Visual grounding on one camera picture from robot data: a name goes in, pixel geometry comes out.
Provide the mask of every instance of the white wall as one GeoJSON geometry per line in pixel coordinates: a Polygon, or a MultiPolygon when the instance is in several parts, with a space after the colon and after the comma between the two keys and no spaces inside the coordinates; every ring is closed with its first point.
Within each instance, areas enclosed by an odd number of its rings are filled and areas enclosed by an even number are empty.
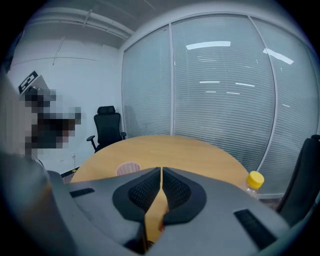
{"type": "Polygon", "coordinates": [[[122,45],[120,51],[125,51],[137,40],[150,32],[177,20],[194,15],[210,13],[235,13],[249,15],[270,21],[295,34],[311,48],[311,43],[295,20],[278,3],[271,0],[212,0],[177,7],[157,16],[149,16],[137,31],[122,45]]]}
{"type": "Polygon", "coordinates": [[[14,88],[32,72],[42,75],[49,89],[62,96],[62,109],[81,107],[84,119],[75,136],[62,149],[44,149],[38,158],[47,170],[65,173],[80,166],[94,149],[86,138],[95,135],[94,115],[100,106],[115,107],[122,114],[119,50],[110,46],[107,33],[70,24],[42,24],[27,27],[12,61],[8,78],[14,88]]]}

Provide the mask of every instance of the bottle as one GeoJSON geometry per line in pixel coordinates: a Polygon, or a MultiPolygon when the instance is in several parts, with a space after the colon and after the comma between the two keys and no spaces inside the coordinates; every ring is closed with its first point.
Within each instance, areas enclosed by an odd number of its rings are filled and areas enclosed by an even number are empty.
{"type": "Polygon", "coordinates": [[[246,178],[245,191],[253,198],[258,197],[258,189],[265,182],[265,178],[260,172],[251,171],[246,178]]]}

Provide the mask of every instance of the yellow bottle cap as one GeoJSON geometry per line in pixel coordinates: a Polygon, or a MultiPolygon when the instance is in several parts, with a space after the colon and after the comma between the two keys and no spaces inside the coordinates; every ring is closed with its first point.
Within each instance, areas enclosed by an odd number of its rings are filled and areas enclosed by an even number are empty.
{"type": "Polygon", "coordinates": [[[262,176],[260,172],[253,170],[249,173],[248,178],[246,178],[246,182],[251,188],[257,190],[265,182],[265,178],[262,176]]]}

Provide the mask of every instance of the wooden tabletop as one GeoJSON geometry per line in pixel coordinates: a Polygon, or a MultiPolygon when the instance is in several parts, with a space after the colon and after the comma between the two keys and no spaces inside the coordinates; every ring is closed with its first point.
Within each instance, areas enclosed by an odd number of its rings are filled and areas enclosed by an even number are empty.
{"type": "MultiPolygon", "coordinates": [[[[238,187],[243,186],[248,176],[234,157],[209,143],[183,136],[148,135],[122,140],[101,149],[81,165],[71,182],[114,177],[117,167],[125,162],[136,162],[142,170],[172,167],[238,187]]],[[[161,235],[159,225],[167,208],[167,198],[160,189],[145,215],[148,240],[155,242],[161,235]]]]}

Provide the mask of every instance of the black office chair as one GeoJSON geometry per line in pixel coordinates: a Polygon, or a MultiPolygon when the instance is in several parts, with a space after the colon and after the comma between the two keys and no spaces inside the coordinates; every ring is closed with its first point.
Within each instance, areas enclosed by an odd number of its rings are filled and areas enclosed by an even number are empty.
{"type": "Polygon", "coordinates": [[[97,114],[94,116],[96,131],[98,133],[98,143],[96,147],[94,142],[94,135],[86,139],[91,141],[94,152],[98,152],[106,146],[126,139],[127,134],[120,132],[120,114],[116,113],[114,106],[100,106],[97,114]]]}
{"type": "Polygon", "coordinates": [[[320,190],[320,135],[304,141],[289,186],[277,211],[293,226],[315,203],[320,190]]]}

